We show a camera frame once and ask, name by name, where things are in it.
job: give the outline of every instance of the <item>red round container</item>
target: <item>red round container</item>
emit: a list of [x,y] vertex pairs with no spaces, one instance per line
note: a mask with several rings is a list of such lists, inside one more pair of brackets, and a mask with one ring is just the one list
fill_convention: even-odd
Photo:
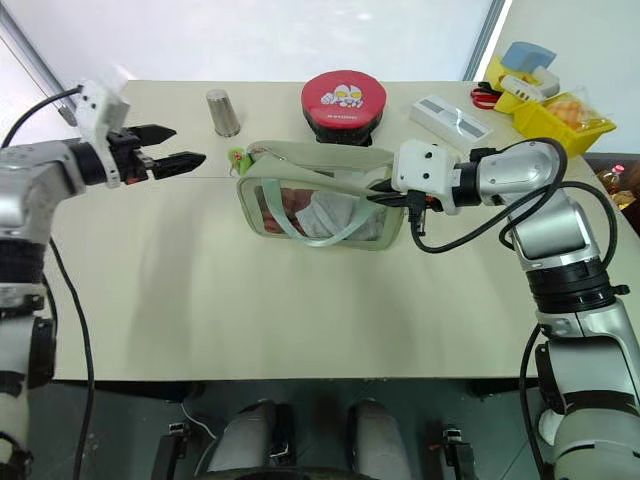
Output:
[[302,89],[302,111],[321,143],[371,145],[387,94],[373,77],[353,70],[323,73]]

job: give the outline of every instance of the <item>floor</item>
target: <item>floor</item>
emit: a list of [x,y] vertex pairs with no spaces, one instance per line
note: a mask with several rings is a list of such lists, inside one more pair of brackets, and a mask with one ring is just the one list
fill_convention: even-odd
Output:
[[[537,391],[529,396],[537,415],[542,401]],[[465,441],[473,445],[481,480],[536,478],[515,392],[480,400],[467,391],[466,382],[453,380],[209,382],[185,405],[219,433],[235,412],[261,398],[293,406],[300,465],[346,468],[342,438],[347,409],[358,399],[375,398],[398,420],[416,479],[454,478],[450,470],[443,474],[433,465],[437,459],[427,448],[438,441],[442,424],[462,428]],[[82,388],[61,384],[32,393],[33,480],[70,478],[84,400]],[[178,404],[98,392],[82,478],[150,478],[159,437],[169,423],[182,420]],[[206,436],[194,438],[187,458],[178,463],[176,480],[192,477],[206,445]]]

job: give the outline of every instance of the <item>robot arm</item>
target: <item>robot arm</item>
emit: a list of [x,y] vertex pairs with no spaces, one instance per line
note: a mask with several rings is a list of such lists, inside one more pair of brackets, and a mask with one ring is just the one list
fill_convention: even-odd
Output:
[[[396,155],[391,183],[407,199],[418,197],[417,204],[409,202],[410,219],[422,231],[426,207],[455,214],[480,203],[521,202],[554,181],[560,154],[554,142],[537,139],[497,153],[472,152],[473,161],[459,163],[443,148],[410,140]],[[511,212],[510,220],[538,198]],[[585,213],[563,189],[518,223],[512,240],[547,337],[536,350],[541,391],[550,408],[565,415],[555,442],[555,478],[639,478],[640,348],[617,298],[628,289],[609,283]]]
[[154,160],[142,147],[176,132],[157,125],[121,128],[127,105],[98,84],[82,86],[76,111],[83,140],[0,149],[0,478],[28,472],[27,391],[51,380],[56,325],[44,308],[42,271],[57,205],[88,185],[134,184],[189,172],[190,152]]

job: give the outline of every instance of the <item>transparent pouch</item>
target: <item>transparent pouch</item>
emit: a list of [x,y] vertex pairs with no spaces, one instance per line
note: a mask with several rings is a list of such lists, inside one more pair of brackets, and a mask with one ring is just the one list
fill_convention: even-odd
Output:
[[258,234],[313,247],[380,250],[402,224],[402,209],[366,199],[391,175],[393,154],[339,145],[260,142],[249,147],[253,166],[238,195]]

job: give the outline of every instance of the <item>beige tabletop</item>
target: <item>beige tabletop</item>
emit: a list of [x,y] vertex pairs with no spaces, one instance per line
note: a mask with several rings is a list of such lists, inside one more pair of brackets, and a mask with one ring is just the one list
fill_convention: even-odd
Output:
[[[214,133],[205,101],[229,92],[242,131]],[[513,252],[497,228],[457,250],[428,255],[405,226],[386,251],[312,249],[254,234],[229,177],[226,152],[257,140],[308,140],[300,83],[132,81],[127,124],[178,131],[155,155],[191,150],[205,163],[183,177],[108,190],[98,186],[59,208],[54,232],[75,280],[91,332],[99,380],[318,377],[516,376],[535,322],[535,305]],[[491,145],[522,137],[510,119],[474,108],[471,84],[387,83],[374,145],[408,138],[444,143],[408,118],[413,102],[437,94],[495,128]],[[596,180],[579,158],[566,178]],[[602,250],[606,219],[586,208]],[[431,245],[457,238],[498,207],[428,215]],[[619,217],[613,283],[640,288],[640,241]],[[76,313],[49,261],[60,309],[56,377],[86,375]],[[640,328],[640,294],[625,298]]]

